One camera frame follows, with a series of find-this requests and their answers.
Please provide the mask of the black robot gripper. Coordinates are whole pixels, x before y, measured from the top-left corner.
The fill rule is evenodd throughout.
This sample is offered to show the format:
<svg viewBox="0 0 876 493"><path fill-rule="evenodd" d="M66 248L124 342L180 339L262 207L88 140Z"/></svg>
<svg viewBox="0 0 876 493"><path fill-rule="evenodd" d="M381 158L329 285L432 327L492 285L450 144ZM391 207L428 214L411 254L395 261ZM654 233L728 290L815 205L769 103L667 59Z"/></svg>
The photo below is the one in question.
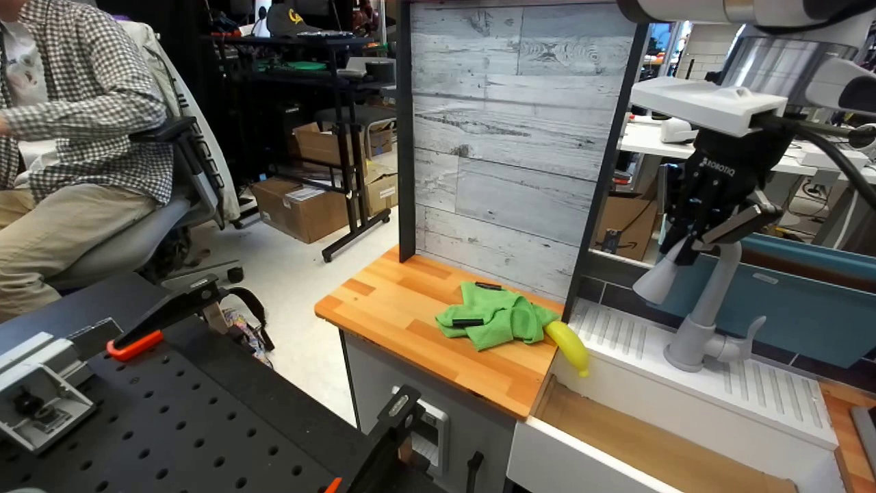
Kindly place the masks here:
<svg viewBox="0 0 876 493"><path fill-rule="evenodd" d="M686 169L667 169L667 233L663 248L678 248L677 265L693 265L697 251L741 242L747 233L784 217L781 207L767 205L747 205L732 214L721 207L734 207L758 190L784 158L788 143L790 136L778 128L762 128L744 136L708 128L697 132ZM697 227L700 205L708 205L708 210L695 239L695 251L689 235Z"/></svg>

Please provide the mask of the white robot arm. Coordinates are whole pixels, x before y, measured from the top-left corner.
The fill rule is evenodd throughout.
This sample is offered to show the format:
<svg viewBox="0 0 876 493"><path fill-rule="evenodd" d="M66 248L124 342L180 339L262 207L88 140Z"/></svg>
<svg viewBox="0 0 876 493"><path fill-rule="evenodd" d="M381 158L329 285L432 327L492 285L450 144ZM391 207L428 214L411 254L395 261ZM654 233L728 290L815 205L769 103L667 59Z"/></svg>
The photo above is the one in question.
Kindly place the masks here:
<svg viewBox="0 0 876 493"><path fill-rule="evenodd" d="M767 180L793 140L818 144L873 201L860 168L832 144L873 140L873 73L863 66L873 0L615 0L636 24L738 28L721 72L704 79L654 77L629 103L695 128L663 251L689 265L700 251L741 244L784 214Z"/></svg>

